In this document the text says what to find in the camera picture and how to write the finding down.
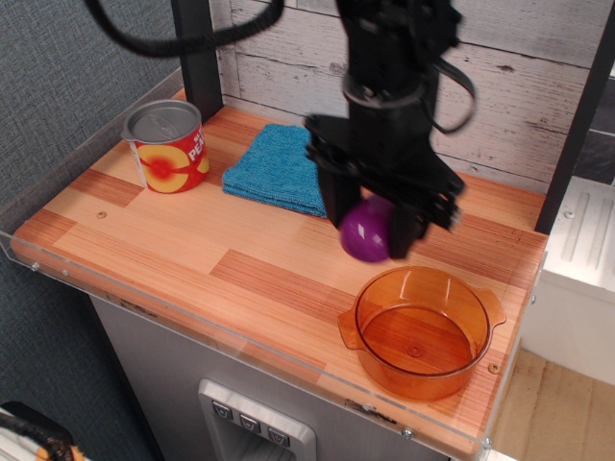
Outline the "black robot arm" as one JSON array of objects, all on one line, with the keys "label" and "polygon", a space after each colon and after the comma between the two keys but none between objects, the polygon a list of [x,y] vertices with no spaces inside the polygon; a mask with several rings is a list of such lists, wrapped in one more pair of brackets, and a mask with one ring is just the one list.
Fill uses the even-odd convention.
[{"label": "black robot arm", "polygon": [[346,117],[312,115],[308,157],[345,252],[366,262],[406,257],[430,225],[450,228],[463,180],[435,153],[438,83],[471,81],[443,60],[458,43],[448,1],[341,1],[348,38]]}]

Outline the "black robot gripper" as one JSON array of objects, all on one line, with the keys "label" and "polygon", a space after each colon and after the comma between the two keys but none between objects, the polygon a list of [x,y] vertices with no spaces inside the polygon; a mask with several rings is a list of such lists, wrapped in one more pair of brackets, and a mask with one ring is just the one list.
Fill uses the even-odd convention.
[{"label": "black robot gripper", "polygon": [[465,183],[433,150],[431,123],[419,109],[350,106],[347,118],[312,114],[307,156],[317,166],[326,215],[338,229],[360,202],[360,189],[394,205],[389,256],[406,258],[429,224],[452,228]]}]

